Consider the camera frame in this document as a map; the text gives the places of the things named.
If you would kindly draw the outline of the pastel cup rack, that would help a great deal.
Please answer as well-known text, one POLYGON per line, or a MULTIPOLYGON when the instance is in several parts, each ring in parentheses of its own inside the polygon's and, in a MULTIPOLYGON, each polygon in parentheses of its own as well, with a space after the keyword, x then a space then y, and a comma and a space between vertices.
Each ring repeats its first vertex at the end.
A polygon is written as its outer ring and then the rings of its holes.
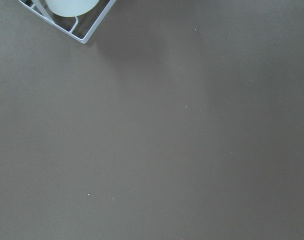
POLYGON ((74 16, 61 17, 54 14, 45 0, 20 0, 19 3, 51 26, 85 44, 116 3, 114 0, 100 0, 89 12, 74 16))

